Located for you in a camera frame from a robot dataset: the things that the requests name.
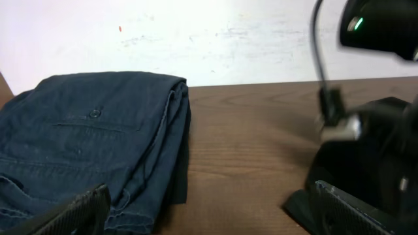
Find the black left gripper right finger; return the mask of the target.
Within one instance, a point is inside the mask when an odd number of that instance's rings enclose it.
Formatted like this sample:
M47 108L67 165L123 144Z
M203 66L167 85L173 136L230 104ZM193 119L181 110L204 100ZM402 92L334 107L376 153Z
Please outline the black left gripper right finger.
M408 235L394 217L322 180L312 185L310 207L320 234Z

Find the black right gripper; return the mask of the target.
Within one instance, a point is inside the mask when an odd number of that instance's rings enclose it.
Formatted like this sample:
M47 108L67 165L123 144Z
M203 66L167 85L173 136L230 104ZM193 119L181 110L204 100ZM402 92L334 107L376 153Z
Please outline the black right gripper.
M417 0L349 0L340 21L343 46L417 60Z

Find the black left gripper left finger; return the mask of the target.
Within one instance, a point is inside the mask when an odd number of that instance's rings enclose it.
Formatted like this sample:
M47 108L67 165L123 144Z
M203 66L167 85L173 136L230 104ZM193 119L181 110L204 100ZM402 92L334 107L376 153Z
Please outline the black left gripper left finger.
M1 235L102 235L110 204L108 187L102 183Z

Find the black t-shirt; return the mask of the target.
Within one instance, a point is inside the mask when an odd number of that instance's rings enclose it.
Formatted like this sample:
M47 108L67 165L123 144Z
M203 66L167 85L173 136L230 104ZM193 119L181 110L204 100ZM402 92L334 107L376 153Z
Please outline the black t-shirt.
M357 109L363 131L357 140L321 145L305 188L282 208L310 234L320 234L312 216L310 191L325 181L394 217L417 234L417 102L394 97Z

